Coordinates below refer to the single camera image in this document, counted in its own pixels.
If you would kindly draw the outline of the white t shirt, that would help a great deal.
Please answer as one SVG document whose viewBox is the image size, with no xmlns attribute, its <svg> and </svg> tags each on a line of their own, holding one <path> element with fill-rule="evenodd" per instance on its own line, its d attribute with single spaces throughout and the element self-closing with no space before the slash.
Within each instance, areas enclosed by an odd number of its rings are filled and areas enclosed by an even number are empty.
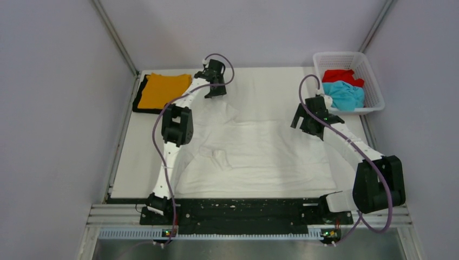
<svg viewBox="0 0 459 260">
<path fill-rule="evenodd" d="M 291 127 L 297 97 L 192 104 L 194 135 L 179 162 L 183 198 L 318 196 L 337 187 L 323 142 Z"/>
</svg>

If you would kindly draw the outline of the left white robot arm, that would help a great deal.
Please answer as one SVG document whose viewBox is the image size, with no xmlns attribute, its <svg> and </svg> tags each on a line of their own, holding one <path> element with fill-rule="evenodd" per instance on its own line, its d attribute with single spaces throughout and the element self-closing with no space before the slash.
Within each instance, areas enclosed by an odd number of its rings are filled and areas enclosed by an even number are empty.
<svg viewBox="0 0 459 260">
<path fill-rule="evenodd" d="M 154 131 L 161 125 L 163 148 L 159 148 L 157 142 L 153 141 L 161 165 L 156 184 L 147 199 L 146 209 L 152 212 L 153 217 L 161 224 L 167 224 L 173 219 L 172 177 L 177 172 L 174 166 L 182 146 L 189 144 L 193 137 L 191 105 L 196 96 L 205 89 L 209 89 L 209 93 L 204 95 L 205 99 L 226 94 L 224 63 L 206 58 L 203 60 L 203 66 L 201 71 L 194 74 L 186 91 L 165 105 L 154 124 Z"/>
</svg>

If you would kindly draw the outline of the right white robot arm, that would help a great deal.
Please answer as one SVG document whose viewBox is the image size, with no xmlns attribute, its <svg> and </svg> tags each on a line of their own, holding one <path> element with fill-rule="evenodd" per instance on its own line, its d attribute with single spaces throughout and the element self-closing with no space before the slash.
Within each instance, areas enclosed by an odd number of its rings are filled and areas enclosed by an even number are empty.
<svg viewBox="0 0 459 260">
<path fill-rule="evenodd" d="M 353 187 L 319 198 L 318 218 L 332 223 L 340 212 L 372 213 L 406 201 L 403 166 L 395 156 L 384 156 L 354 135 L 345 121 L 333 115 L 322 96 L 302 101 L 291 123 L 331 146 L 355 171 Z"/>
</svg>

